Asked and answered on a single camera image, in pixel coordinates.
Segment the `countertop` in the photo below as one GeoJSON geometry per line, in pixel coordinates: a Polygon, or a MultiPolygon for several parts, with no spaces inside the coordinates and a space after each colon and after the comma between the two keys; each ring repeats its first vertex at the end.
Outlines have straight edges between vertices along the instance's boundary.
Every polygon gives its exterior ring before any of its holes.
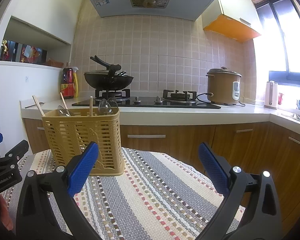
{"type": "MultiPolygon", "coordinates": [[[[73,103],[87,98],[66,99],[69,109],[76,108],[73,103]]],[[[61,100],[41,105],[49,112],[63,105],[61,100]]],[[[263,106],[246,104],[241,106],[222,106],[221,109],[157,108],[157,107],[119,107],[121,125],[209,125],[250,122],[272,122],[300,134],[300,122],[281,114],[283,110],[273,110],[263,106]]],[[[21,108],[21,117],[41,119],[36,106],[21,108]]]]}

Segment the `tablecloth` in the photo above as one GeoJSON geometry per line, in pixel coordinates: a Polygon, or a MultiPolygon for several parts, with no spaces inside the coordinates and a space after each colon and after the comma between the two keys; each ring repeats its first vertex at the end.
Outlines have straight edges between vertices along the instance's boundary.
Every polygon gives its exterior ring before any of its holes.
{"type": "MultiPolygon", "coordinates": [[[[165,153],[122,148],[125,162],[120,176],[89,176],[74,200],[103,239],[195,239],[223,200],[212,182],[193,167],[165,153]]],[[[29,170],[51,172],[50,150],[27,156],[18,163],[22,178],[29,170]]],[[[2,193],[14,227],[23,182],[2,193]]],[[[71,233],[53,193],[49,200],[61,229],[71,233]]],[[[237,228],[244,208],[239,207],[229,228],[237,228]]]]}

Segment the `wok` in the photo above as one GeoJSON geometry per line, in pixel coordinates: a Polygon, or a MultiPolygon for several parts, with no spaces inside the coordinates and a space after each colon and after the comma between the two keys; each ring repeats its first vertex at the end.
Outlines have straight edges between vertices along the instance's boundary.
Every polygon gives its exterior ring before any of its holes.
{"type": "Polygon", "coordinates": [[[94,70],[84,73],[84,78],[93,88],[117,91],[124,89],[132,82],[133,77],[125,74],[125,71],[117,72],[121,69],[120,65],[108,64],[97,56],[90,57],[90,59],[106,67],[106,70],[94,70]]]}

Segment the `drawer handle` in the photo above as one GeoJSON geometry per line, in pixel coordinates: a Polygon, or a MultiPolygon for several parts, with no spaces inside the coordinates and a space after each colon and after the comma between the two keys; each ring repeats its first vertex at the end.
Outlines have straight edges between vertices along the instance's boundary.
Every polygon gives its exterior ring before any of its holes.
{"type": "Polygon", "coordinates": [[[153,134],[153,135],[139,135],[139,134],[128,134],[128,138],[165,138],[165,134],[153,134]]]}
{"type": "Polygon", "coordinates": [[[240,21],[244,22],[245,24],[251,25],[250,22],[247,22],[246,20],[244,20],[244,19],[242,19],[242,18],[240,18],[240,21]]]}
{"type": "Polygon", "coordinates": [[[293,138],[292,138],[292,137],[290,137],[290,136],[289,136],[289,139],[290,139],[291,141],[294,141],[294,142],[296,142],[296,143],[300,144],[300,142],[299,142],[299,141],[297,141],[296,139],[293,139],[293,138]]]}
{"type": "Polygon", "coordinates": [[[253,131],[253,129],[246,129],[246,130],[237,130],[236,132],[251,132],[253,131]]]}

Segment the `utensil basket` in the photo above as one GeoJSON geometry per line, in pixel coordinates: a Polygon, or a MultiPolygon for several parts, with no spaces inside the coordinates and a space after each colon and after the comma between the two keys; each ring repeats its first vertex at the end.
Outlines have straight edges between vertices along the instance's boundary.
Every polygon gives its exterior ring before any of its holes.
{"type": "Polygon", "coordinates": [[[57,165],[67,165],[71,158],[81,154],[91,141],[99,146],[98,159],[90,175],[117,176],[124,170],[118,108],[115,114],[98,115],[89,108],[71,109],[75,116],[59,116],[52,110],[42,117],[43,127],[57,165]]]}

